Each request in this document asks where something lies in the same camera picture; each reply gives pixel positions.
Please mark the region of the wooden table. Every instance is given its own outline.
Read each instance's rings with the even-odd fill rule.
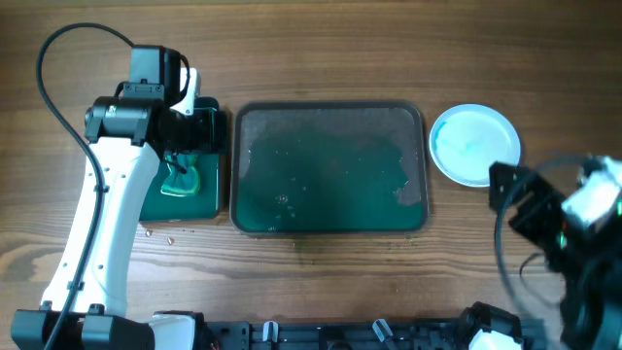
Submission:
[[[202,93],[232,113],[253,100],[406,99],[430,130],[444,110],[476,102],[514,123],[529,165],[558,152],[622,157],[620,3],[259,2],[1,5],[1,349],[15,347],[15,310],[36,309],[52,278],[84,176],[84,155],[44,105],[34,77],[41,44],[64,24],[101,22],[136,43],[179,50],[200,71]],[[128,62],[118,39],[82,29],[53,44],[44,78],[82,133],[86,108],[126,79]],[[127,315],[180,309],[211,321],[403,320],[457,316],[477,300],[511,310],[493,255],[487,191],[430,169],[432,217],[412,235],[256,240],[236,231],[226,211],[212,221],[153,226],[151,237],[138,227]],[[567,185],[574,170],[563,175]],[[535,248],[509,231],[504,239],[516,276]],[[541,263],[528,274],[550,298],[562,291]],[[559,316],[528,300],[555,337]]]

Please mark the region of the metal bracket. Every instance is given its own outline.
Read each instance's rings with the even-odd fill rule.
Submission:
[[[387,324],[387,321],[385,321],[384,319],[378,319],[373,322],[373,325],[371,325],[371,327],[376,333],[376,336],[378,336],[378,340],[380,340],[381,343],[387,345],[387,349],[397,350],[396,345],[393,343],[393,332]]]

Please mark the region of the green tray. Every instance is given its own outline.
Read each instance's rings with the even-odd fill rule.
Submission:
[[[221,207],[220,156],[200,155],[195,167],[201,178],[200,190],[196,195],[177,197],[160,192],[164,179],[170,173],[168,166],[161,163],[147,191],[139,221],[144,223],[216,217]]]
[[[403,101],[249,104],[235,124],[231,220],[251,234],[418,229],[423,145]]]

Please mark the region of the green cloth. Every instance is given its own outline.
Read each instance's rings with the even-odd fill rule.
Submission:
[[[190,196],[196,195],[201,188],[201,178],[198,175],[198,171],[194,165],[198,155],[178,155],[175,160],[171,156],[166,156],[166,160],[170,162],[177,162],[180,166],[186,169],[186,174],[182,174],[177,167],[166,164],[170,175],[164,180],[160,192],[166,195],[174,196]]]

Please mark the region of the green liquid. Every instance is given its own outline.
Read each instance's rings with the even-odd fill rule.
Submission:
[[[307,126],[253,143],[235,198],[233,219],[241,229],[411,230],[422,223],[420,201],[398,202],[408,178],[401,151],[388,138]]]

